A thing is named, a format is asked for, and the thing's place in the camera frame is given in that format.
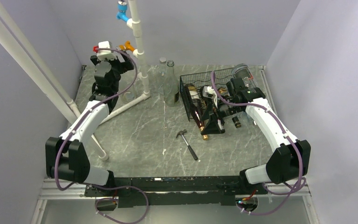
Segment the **orange pipe nozzle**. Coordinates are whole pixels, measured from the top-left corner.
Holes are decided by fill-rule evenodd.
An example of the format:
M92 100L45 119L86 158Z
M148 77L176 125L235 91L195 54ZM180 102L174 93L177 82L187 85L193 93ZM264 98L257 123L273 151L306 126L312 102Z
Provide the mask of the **orange pipe nozzle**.
M117 50L134 52L135 48L131 45L130 41L126 41L123 45L118 45Z

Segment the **clear bottle dark label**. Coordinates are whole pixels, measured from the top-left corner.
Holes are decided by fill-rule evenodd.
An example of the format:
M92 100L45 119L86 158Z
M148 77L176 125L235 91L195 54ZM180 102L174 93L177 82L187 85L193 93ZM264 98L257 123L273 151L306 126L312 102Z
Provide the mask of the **clear bottle dark label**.
M231 75L233 76L233 78L241 78L245 86L248 88L257 87L249 67L244 63L240 63L234 66L231 70Z

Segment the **white pvc pipe frame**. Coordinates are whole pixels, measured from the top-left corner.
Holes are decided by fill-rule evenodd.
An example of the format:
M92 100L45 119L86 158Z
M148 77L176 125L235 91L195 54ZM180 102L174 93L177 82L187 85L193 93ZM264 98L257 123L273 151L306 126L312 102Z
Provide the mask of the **white pvc pipe frame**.
M112 111L103 122L123 113L132 106L150 97L149 78L146 72L146 57L142 41L141 20L138 16L136 1L129 0L126 12L129 18L126 25L133 31L136 47L132 54L141 64L136 77L142 81L143 93L135 100ZM81 115L74 100L64 90L62 85L53 75L45 61L37 53L28 38L17 26L10 14L0 2L0 44L9 55L27 73L39 89L60 111L67 121L73 123Z

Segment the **round clear glass bottle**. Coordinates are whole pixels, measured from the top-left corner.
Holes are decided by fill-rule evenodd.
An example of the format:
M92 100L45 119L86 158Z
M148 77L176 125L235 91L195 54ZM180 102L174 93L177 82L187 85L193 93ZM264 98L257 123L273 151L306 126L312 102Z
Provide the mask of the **round clear glass bottle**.
M161 57L159 65L156 68L156 87L159 94L163 94L163 84L165 81L165 74L167 73L167 59Z

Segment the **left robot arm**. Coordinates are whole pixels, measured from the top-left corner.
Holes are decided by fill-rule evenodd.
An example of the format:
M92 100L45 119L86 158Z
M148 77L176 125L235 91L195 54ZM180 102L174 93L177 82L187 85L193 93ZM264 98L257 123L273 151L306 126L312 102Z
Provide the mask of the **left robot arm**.
M116 187L114 173L92 166L85 144L116 106L121 75L137 68L127 55L123 56L122 62L118 58L99 59L96 55L90 59L95 66L92 94L86 108L71 127L59 137L47 140L46 173L55 180L97 185L103 196L109 196Z

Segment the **small grey hammer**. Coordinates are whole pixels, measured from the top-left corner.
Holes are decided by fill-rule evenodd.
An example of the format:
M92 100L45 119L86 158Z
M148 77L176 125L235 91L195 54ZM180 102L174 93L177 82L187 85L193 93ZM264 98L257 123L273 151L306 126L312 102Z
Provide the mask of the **small grey hammer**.
M187 130L184 129L182 131L179 131L176 135L176 138L178 138L179 136L184 140L184 142L186 143L187 149L190 152L191 156L193 157L193 159L195 161L198 161L198 156L196 155L195 151L193 150L193 148L191 147L191 145L189 144L188 140L185 138L185 134L187 133Z

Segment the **red wine bottle gold cap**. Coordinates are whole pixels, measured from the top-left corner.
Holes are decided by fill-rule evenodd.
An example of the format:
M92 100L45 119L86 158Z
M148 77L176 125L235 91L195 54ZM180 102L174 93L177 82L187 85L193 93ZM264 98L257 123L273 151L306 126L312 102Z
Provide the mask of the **red wine bottle gold cap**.
M193 84L185 85L186 95L189 100L189 111L190 114L198 126L200 132L204 130L204 122L201 120L202 116L202 104L196 87Z

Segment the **clear bottle white label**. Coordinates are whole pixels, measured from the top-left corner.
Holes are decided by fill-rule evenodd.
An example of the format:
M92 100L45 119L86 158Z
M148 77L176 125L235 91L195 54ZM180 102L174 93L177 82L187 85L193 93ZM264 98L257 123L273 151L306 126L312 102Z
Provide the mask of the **clear bottle white label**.
M128 87L132 83L133 78L123 77L119 81L119 91L123 91L126 87ZM142 85L139 78L136 78L134 84L123 94L119 96L119 99L127 104L136 98L138 98L142 94Z

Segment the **clear frosted wine bottle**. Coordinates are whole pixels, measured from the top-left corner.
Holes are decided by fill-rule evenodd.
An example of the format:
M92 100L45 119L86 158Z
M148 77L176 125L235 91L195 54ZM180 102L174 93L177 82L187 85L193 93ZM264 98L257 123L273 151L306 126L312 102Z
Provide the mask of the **clear frosted wine bottle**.
M179 80L174 72L174 61L166 63L166 73L163 82L163 95L165 105L174 107L179 103Z

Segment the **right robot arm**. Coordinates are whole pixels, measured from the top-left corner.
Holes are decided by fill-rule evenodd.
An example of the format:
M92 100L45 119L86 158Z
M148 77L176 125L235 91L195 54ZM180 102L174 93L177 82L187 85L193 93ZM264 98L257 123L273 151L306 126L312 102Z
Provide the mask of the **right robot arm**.
M210 85L204 85L199 90L207 106L203 118L208 122L203 134L223 133L223 117L245 112L256 122L272 150L266 164L240 172L239 190L249 194L259 183L280 184L306 175L311 151L309 142L299 140L286 128L273 112L262 90L247 87L241 78L231 78L226 87L227 96Z

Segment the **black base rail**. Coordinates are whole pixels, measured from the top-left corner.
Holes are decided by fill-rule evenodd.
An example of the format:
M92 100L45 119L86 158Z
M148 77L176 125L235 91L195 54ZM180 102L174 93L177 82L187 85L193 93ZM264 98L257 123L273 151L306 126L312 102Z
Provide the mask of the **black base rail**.
M110 197L119 208L142 205L220 204L234 206L242 196L267 194L262 184L248 185L237 175L184 177L117 177L118 190L87 186L85 197Z

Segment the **blue pipe nozzle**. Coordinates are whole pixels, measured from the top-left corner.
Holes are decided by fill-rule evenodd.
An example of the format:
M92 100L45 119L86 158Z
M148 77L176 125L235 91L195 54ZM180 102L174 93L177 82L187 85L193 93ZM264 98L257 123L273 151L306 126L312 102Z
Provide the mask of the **blue pipe nozzle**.
M118 8L118 13L116 14L116 18L118 20L122 20L124 22L128 21L128 17L126 15L127 9L128 9L128 3L124 0L118 0L117 1L117 8Z

